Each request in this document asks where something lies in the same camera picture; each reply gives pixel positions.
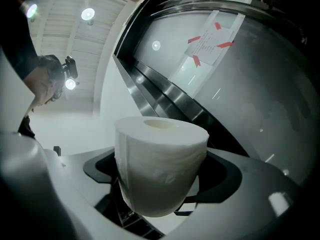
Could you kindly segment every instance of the white paper towel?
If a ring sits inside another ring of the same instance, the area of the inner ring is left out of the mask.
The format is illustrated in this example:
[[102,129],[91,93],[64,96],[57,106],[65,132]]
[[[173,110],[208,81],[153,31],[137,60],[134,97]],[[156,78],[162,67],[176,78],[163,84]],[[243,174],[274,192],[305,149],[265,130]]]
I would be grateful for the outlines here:
[[206,157],[209,135],[184,121],[133,116],[115,123],[115,160],[126,204],[162,217],[184,201]]

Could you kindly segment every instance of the ceiling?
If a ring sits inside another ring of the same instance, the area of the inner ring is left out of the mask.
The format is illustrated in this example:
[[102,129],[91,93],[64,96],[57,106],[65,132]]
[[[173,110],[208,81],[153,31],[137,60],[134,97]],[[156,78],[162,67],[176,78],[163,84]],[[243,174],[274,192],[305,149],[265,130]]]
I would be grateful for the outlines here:
[[[37,4],[34,22],[28,20],[38,55],[54,54],[61,63],[66,56],[75,59],[80,84],[64,88],[62,99],[93,103],[95,82],[109,32],[128,0],[29,0]],[[85,8],[95,10],[94,23],[81,18]]]

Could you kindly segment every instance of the red tape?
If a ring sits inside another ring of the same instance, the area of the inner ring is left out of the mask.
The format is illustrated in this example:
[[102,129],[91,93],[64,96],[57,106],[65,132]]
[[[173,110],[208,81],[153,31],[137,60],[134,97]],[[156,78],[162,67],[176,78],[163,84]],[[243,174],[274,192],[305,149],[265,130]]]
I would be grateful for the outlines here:
[[193,58],[193,60],[194,60],[194,64],[195,64],[195,67],[196,67],[196,68],[197,68],[198,66],[201,66],[200,60],[199,60],[199,58],[198,58],[197,55],[193,55],[192,58]]
[[214,23],[216,30],[220,30],[221,29],[221,25],[219,22],[215,22]]
[[190,43],[193,42],[193,41],[197,41],[197,40],[199,40],[200,38],[201,38],[200,35],[199,35],[199,36],[196,36],[196,37],[194,37],[194,38],[191,38],[191,39],[188,40],[188,44],[190,44]]
[[222,43],[222,44],[217,45],[217,47],[219,47],[219,48],[226,48],[226,47],[233,46],[233,45],[234,45],[233,42],[224,42],[224,43]]

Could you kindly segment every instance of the ceiling light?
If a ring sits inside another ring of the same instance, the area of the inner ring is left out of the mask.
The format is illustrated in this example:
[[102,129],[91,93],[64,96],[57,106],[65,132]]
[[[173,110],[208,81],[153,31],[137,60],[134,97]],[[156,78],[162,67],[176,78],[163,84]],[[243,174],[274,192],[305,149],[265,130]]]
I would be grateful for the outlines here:
[[152,49],[154,49],[155,51],[158,51],[160,49],[160,47],[161,47],[161,44],[159,41],[154,41],[152,43]]
[[136,78],[136,82],[137,82],[138,84],[141,84],[143,81],[144,81],[144,79],[143,79],[142,76],[139,76],[139,77]]
[[95,10],[92,8],[84,9],[81,13],[81,18],[85,21],[91,20],[95,16]]
[[35,3],[33,5],[31,5],[26,12],[26,16],[28,18],[31,18],[36,13],[37,8],[38,8],[38,6]]
[[288,176],[288,175],[289,175],[289,170],[288,170],[288,169],[285,169],[285,170],[283,170],[282,172],[283,172],[283,174],[284,174],[285,176]]
[[76,87],[76,82],[73,79],[68,79],[65,81],[65,87],[67,87],[69,90],[73,90]]

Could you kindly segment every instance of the paper label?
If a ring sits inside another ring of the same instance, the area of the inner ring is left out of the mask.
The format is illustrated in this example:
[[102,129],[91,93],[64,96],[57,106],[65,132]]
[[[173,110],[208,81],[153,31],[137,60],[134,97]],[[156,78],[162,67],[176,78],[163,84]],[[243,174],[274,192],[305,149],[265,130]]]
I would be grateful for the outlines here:
[[233,31],[228,28],[217,29],[215,24],[209,25],[201,33],[199,41],[189,46],[186,54],[190,57],[197,56],[201,62],[212,65],[223,51],[217,46],[228,42],[232,33]]

